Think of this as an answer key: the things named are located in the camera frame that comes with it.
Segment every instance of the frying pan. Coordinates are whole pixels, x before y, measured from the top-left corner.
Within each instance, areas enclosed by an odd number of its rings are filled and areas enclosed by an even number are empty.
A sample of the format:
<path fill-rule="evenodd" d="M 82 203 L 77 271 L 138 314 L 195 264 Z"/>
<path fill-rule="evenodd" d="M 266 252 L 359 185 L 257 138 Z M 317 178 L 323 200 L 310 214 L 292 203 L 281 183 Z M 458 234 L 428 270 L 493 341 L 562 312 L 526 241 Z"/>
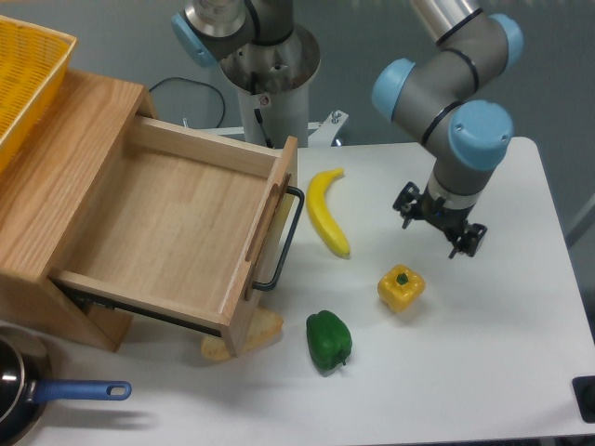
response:
<path fill-rule="evenodd" d="M 46 348 L 39 339 L 12 328 L 0 330 L 0 445 L 14 444 L 33 427 L 52 400 L 125 400 L 126 381 L 51 378 Z"/>

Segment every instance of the white table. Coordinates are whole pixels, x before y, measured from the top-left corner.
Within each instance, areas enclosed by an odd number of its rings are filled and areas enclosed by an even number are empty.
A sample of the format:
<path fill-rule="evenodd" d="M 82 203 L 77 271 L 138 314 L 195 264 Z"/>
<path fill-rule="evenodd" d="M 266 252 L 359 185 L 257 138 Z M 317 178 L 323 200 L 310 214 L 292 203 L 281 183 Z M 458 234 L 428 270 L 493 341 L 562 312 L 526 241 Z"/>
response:
<path fill-rule="evenodd" d="M 60 377 L 125 379 L 127 401 L 56 401 L 22 444 L 384 444 L 595 432 L 571 380 L 595 374 L 595 348 L 536 146 L 515 138 L 471 222 L 488 227 L 474 258 L 391 209 L 433 159 L 416 144 L 299 150 L 299 185 L 343 166 L 328 202 L 351 243 L 334 257 L 308 216 L 263 305 L 283 335 L 238 360 L 202 359 L 202 335 L 136 318 L 117 354 L 44 336 Z M 427 281 L 402 315 L 377 281 L 404 263 Z M 351 330 L 346 367 L 321 377 L 305 321 L 334 311 Z"/>

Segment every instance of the yellow bell pepper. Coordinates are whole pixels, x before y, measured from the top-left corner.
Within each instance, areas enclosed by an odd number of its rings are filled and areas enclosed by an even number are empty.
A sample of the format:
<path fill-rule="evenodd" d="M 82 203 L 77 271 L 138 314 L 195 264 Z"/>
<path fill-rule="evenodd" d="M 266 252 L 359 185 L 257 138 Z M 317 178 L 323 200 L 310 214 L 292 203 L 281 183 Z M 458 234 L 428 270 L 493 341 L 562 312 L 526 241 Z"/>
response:
<path fill-rule="evenodd" d="M 405 310 L 426 289 L 426 282 L 405 265 L 397 265 L 378 282 L 380 299 L 395 312 Z"/>

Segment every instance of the pepper stem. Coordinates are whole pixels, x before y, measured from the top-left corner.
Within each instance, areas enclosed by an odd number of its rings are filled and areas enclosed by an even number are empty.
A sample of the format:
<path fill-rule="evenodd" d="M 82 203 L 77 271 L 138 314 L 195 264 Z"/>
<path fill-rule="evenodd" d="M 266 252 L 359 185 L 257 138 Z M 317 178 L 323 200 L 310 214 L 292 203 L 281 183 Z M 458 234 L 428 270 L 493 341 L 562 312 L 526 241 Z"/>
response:
<path fill-rule="evenodd" d="M 399 274 L 397 276 L 397 283 L 399 283 L 400 285 L 405 285 L 408 282 L 409 282 L 409 278 L 407 277 L 407 275 L 404 272 L 402 272 L 401 274 Z"/>

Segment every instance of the blue pan handle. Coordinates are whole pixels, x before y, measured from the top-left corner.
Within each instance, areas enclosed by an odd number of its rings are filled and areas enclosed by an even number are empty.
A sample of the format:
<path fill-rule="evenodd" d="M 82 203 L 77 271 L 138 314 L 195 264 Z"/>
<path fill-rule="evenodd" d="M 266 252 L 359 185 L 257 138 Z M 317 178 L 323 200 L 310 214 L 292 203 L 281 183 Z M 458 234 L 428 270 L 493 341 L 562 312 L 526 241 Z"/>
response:
<path fill-rule="evenodd" d="M 31 402 L 52 400 L 126 400 L 132 393 L 127 381 L 40 380 L 31 389 Z"/>

